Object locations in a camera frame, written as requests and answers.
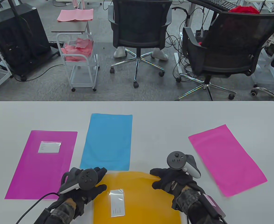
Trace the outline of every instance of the black computer tower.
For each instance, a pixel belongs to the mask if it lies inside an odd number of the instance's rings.
[[[30,58],[50,51],[37,9],[26,3],[15,8],[26,31],[25,36],[11,8],[0,11],[0,52],[11,67],[20,66]]]

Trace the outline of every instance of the black keyboard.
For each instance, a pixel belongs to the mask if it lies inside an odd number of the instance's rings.
[[[233,4],[225,0],[201,0],[201,1],[215,8],[221,9],[223,11],[230,11],[231,9],[237,7],[236,4]]]

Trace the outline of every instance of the yellow plastic bag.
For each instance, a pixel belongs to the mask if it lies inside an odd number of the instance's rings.
[[[171,208],[173,196],[154,190],[152,183],[160,178],[141,172],[106,174],[100,184],[107,191],[94,200],[94,224],[169,224],[181,223],[180,212]],[[123,189],[125,215],[111,217],[111,190]]]

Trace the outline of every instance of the shoe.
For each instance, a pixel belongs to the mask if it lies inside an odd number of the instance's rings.
[[[122,58],[126,56],[126,51],[124,47],[118,47],[117,50],[114,52],[113,57],[115,58]]]
[[[168,55],[164,53],[163,50],[160,50],[159,48],[154,48],[153,53],[151,55],[153,58],[157,58],[163,61],[168,60]]]

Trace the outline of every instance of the hand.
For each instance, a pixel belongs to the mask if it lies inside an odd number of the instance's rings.
[[[202,190],[193,180],[192,176],[186,174],[186,172],[182,170],[155,168],[150,171],[150,174],[161,178],[161,180],[153,182],[153,189],[161,189],[174,196],[172,208],[175,210],[181,211],[176,204],[176,198],[183,190],[187,189],[186,186],[193,188],[196,191]]]
[[[98,174],[98,182],[97,182],[98,184],[107,173],[107,170],[105,168],[100,169],[99,167],[94,168],[94,170]],[[93,187],[92,189],[88,191],[84,191],[82,189],[78,189],[78,190],[74,189],[67,193],[60,194],[58,200],[54,202],[49,208],[50,210],[53,208],[57,208],[67,199],[71,198],[76,203],[76,209],[75,209],[75,214],[73,218],[75,219],[79,215],[81,216],[84,214],[84,205],[94,200],[99,194],[101,194],[103,191],[106,191],[106,190],[107,190],[107,185],[105,184],[98,185],[97,187]]]

